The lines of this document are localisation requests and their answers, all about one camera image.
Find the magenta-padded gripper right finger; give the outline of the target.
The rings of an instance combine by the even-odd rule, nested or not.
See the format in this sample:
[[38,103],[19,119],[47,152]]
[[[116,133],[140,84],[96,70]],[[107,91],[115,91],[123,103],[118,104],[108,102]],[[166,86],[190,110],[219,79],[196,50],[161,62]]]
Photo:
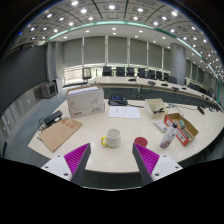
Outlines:
[[144,185],[182,169],[182,167],[167,154],[158,155],[150,149],[136,143],[133,144],[132,153]]

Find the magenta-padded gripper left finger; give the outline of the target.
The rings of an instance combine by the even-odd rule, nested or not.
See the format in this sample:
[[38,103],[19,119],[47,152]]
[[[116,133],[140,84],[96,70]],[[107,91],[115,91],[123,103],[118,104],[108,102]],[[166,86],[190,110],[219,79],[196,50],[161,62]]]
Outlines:
[[43,165],[42,169],[80,185],[90,154],[91,145],[87,143],[72,150],[66,155],[55,156]]

